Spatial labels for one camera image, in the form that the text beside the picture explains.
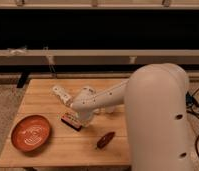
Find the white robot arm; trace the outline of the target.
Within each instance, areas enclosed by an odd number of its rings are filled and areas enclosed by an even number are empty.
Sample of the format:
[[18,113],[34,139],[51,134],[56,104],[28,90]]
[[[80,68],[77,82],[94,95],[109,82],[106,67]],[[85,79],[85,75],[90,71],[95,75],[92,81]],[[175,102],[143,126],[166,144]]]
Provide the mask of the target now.
[[82,119],[97,108],[123,104],[132,171],[192,171],[186,93],[180,66],[150,64],[128,80],[71,104]]

